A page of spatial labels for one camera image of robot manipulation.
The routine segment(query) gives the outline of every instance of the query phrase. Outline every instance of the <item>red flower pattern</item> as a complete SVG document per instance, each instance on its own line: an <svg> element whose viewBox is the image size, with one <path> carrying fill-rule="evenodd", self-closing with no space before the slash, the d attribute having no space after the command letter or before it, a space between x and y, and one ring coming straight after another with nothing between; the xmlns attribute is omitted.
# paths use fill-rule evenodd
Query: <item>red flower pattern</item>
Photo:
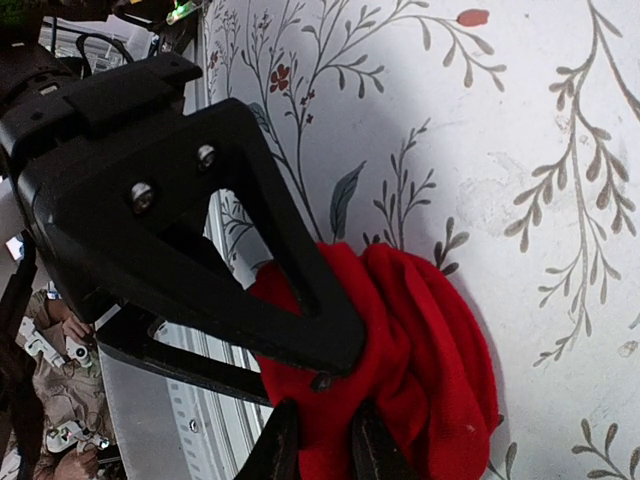
<svg viewBox="0 0 640 480"><path fill-rule="evenodd" d="M287 78L289 77L290 71L291 68L285 67L283 64L278 65L276 71L271 74L271 87L269 88L271 93L276 90L280 90L282 92L289 86L289 80L287 80Z"/></svg>
<svg viewBox="0 0 640 480"><path fill-rule="evenodd" d="M478 27L480 25L486 25L489 21L489 11L478 10L476 8L465 10L458 15L456 21L463 27Z"/></svg>

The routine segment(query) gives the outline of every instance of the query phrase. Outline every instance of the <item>red petal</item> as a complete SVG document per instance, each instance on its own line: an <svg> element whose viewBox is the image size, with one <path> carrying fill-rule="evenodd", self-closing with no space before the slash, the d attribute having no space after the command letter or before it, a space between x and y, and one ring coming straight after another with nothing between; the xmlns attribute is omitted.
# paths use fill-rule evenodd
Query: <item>red petal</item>
<svg viewBox="0 0 640 480"><path fill-rule="evenodd" d="M478 10L472 8L471 10L465 10L458 15L457 22L463 27L477 27L479 25L486 25L489 21L488 10Z"/></svg>

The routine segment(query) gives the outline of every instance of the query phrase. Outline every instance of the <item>crumpled red towel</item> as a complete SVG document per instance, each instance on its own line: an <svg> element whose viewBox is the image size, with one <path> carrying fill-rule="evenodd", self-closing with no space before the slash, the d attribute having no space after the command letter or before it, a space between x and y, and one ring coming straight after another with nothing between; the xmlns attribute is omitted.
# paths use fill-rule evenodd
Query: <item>crumpled red towel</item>
<svg viewBox="0 0 640 480"><path fill-rule="evenodd" d="M487 344L465 302L436 267L387 245L372 245L361 257L345 244L319 248L368 337L353 374L323 393L310 389L313 372L258 359L271 402L298 404L302 479L354 478L351 419L373 398L421 476L478 480L498 425L498 402ZM251 291L299 313L273 263L261 269Z"/></svg>

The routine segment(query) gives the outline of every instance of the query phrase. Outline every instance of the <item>cable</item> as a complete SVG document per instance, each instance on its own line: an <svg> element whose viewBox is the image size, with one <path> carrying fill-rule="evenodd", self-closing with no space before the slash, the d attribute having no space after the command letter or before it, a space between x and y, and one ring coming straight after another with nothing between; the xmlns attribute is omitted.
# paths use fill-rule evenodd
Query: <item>cable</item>
<svg viewBox="0 0 640 480"><path fill-rule="evenodd" d="M127 49L125 48L124 44L120 40L115 40L113 38L109 38L106 35L102 35L101 33L83 33L82 35L80 35L76 39L76 47L78 48L78 51L80 52L80 55L82 56L82 62L84 64L84 77L90 77L91 74L92 74L91 65L89 65L89 60L87 59L87 54L84 51L84 43L86 42L87 38L97 38L99 40L103 40L103 41L107 42L112 47L114 47L116 50L118 50L118 52L120 52L120 54L124 57L124 59L125 59L125 61L127 63L133 63L133 61L134 61L133 57L127 51Z"/></svg>
<svg viewBox="0 0 640 480"><path fill-rule="evenodd" d="M58 36L58 17L53 17L51 23L51 54L56 56L56 40Z"/></svg>

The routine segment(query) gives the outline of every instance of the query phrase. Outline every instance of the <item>bolt head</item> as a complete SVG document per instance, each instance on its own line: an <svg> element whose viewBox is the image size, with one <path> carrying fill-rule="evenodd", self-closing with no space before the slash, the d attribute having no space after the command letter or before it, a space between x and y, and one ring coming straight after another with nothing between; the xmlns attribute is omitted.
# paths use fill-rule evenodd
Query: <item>bolt head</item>
<svg viewBox="0 0 640 480"><path fill-rule="evenodd" d="M139 215L149 210L155 199L155 192L148 183L138 182L131 188L133 213Z"/></svg>
<svg viewBox="0 0 640 480"><path fill-rule="evenodd" d="M216 161L216 149L211 145L202 145L198 149L198 170L205 172Z"/></svg>

